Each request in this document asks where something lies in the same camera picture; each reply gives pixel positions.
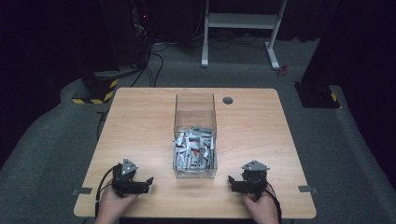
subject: fingers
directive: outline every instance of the fingers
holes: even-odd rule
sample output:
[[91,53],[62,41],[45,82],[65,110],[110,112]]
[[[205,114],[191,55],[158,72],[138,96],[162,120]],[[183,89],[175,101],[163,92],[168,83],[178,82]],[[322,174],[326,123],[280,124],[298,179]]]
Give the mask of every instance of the fingers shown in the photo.
[[124,201],[128,203],[132,203],[134,200],[136,200],[137,197],[139,197],[140,194],[130,194],[122,198]]
[[249,211],[253,211],[257,207],[257,204],[247,194],[242,194],[242,200]]

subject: stand leg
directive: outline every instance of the stand leg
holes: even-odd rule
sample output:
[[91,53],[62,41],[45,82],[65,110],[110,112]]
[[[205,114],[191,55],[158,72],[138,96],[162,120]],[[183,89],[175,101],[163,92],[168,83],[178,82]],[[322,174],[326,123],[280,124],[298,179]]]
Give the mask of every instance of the stand leg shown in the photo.
[[271,33],[270,42],[265,42],[265,49],[267,50],[268,56],[271,61],[271,65],[274,70],[279,70],[279,63],[277,62],[273,47],[274,47],[274,43],[276,40],[277,31],[279,30],[280,23],[282,22],[283,12],[285,11],[287,2],[288,2],[288,0],[282,1],[282,4],[280,5],[280,9],[277,13],[274,30]]

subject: black equipment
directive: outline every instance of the black equipment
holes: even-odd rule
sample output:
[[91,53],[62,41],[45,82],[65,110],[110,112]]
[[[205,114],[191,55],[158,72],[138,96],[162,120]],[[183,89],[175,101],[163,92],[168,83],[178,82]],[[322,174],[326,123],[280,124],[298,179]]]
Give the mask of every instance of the black equipment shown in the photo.
[[119,77],[145,70],[152,45],[145,0],[62,0],[60,29],[81,87],[76,104],[107,103]]
[[124,194],[142,194],[149,192],[149,186],[152,184],[154,177],[148,179],[146,182],[133,181],[134,174],[136,174],[137,166],[124,159],[123,164],[118,164],[113,168],[113,180],[111,187],[116,193],[123,197]]
[[[270,168],[259,161],[251,161],[244,166],[244,173],[242,173],[243,181],[235,181],[230,175],[228,176],[228,181],[231,184],[231,190],[239,193],[254,194],[256,200],[259,200],[262,196],[262,192],[265,191],[274,200],[277,219],[279,224],[282,223],[282,210],[280,209],[280,203],[276,198],[275,191],[272,186],[267,182],[267,170]],[[270,192],[267,188],[270,186],[274,194]]]

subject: gray floor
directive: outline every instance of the gray floor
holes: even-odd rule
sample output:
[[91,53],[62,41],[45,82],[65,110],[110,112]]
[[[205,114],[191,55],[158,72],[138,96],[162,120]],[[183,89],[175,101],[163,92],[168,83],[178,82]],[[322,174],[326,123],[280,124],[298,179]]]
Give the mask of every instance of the gray floor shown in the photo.
[[[318,189],[313,195],[318,215],[295,223],[396,223],[395,191],[362,139],[342,90],[331,86],[342,108],[314,109],[302,107],[293,87],[318,42],[276,41],[277,58],[289,66],[289,74],[279,77],[259,40],[209,49],[207,68],[201,67],[200,48],[170,45],[161,51],[165,45],[155,46],[153,51],[164,60],[157,87],[276,89],[307,182]],[[148,66],[154,74],[160,65],[152,56]],[[117,88],[129,87],[136,77],[122,78]],[[78,83],[60,92],[62,102],[26,131],[1,170],[0,223],[84,221],[74,215],[77,196],[71,193],[81,187],[96,146],[100,118],[96,113],[106,111],[111,102],[74,105],[71,98]],[[148,87],[148,74],[134,86]]]

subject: clear plastic box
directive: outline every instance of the clear plastic box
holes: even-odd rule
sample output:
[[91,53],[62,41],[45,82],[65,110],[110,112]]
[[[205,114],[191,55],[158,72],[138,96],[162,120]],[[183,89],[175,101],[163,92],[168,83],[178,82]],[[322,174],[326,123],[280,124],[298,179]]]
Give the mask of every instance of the clear plastic box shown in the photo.
[[176,178],[215,177],[216,131],[213,93],[177,95],[173,159]]

